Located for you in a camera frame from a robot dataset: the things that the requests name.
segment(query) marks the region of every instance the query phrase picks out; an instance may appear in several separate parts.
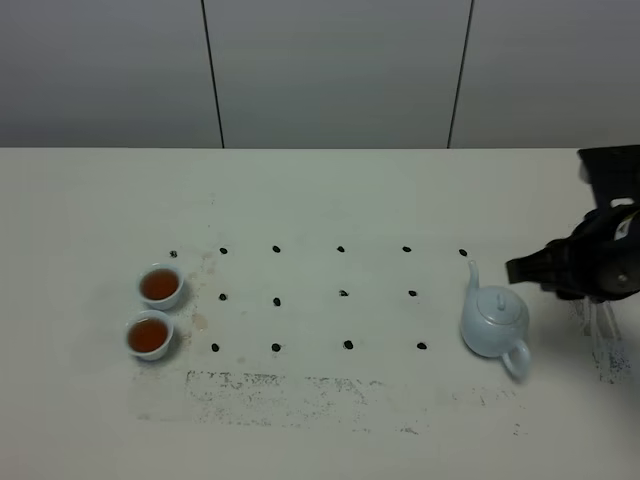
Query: teapot handle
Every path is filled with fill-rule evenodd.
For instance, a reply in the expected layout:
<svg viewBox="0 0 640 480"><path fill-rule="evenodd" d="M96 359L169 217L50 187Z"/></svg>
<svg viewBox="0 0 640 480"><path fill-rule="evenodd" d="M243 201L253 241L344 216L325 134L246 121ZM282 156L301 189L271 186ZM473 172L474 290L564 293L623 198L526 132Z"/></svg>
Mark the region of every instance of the teapot handle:
<svg viewBox="0 0 640 480"><path fill-rule="evenodd" d="M517 359L512 359L511 355L516 352L519 353L519 356ZM507 370L509 370L509 373L515 378L524 378L531 366L531 352L529 351L529 347L527 347L527 344L524 343L523 340L516 340L511 350L502 354L502 362L504 366L507 367Z"/></svg>

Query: white table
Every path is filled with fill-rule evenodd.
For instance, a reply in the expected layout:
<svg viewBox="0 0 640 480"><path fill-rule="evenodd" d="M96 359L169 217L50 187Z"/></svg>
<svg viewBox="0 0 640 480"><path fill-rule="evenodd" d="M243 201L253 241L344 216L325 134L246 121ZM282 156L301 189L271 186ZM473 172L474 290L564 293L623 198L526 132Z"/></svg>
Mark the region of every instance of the white table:
<svg viewBox="0 0 640 480"><path fill-rule="evenodd" d="M582 305L514 286L523 385L458 334L458 249L506 284L507 260L592 208L578 167L574 150L1 150L2 478L637 478L637 300L613 306L627 351L613 329L604 368ZM122 326L153 262L190 295L171 358L141 364Z"/></svg>

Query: brown tea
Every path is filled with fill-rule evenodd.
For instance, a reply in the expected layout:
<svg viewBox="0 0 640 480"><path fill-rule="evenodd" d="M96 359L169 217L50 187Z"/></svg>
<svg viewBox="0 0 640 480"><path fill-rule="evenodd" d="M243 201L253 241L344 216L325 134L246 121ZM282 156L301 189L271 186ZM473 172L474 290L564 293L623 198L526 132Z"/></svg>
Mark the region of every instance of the brown tea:
<svg viewBox="0 0 640 480"><path fill-rule="evenodd" d="M149 300L164 300L178 289L178 276L171 270L156 270L142 279L140 291Z"/></svg>
<svg viewBox="0 0 640 480"><path fill-rule="evenodd" d="M129 330L127 341L136 352L153 352L160 348L168 334L169 330L164 322L157 318L145 318Z"/></svg>

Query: white teapot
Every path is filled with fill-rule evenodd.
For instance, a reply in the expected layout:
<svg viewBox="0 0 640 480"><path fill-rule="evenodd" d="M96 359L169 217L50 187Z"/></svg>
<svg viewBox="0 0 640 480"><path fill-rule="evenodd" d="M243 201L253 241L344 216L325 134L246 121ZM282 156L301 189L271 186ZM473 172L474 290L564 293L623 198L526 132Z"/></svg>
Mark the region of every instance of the white teapot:
<svg viewBox="0 0 640 480"><path fill-rule="evenodd" d="M524 301L504 287L479 285L476 262L469 261L471 277L462 311L460 329L467 346L483 357L501 357L516 378L526 376L531 353L524 337L529 311Z"/></svg>

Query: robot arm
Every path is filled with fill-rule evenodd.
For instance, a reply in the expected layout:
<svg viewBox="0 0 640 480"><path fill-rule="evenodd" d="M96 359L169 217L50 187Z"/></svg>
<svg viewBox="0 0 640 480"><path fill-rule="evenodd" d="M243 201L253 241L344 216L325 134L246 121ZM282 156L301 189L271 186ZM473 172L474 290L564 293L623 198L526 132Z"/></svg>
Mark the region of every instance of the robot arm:
<svg viewBox="0 0 640 480"><path fill-rule="evenodd" d="M563 300L621 300L640 291L640 145L579 150L597 208L567 238L507 262L509 283ZM612 206L617 199L630 205Z"/></svg>

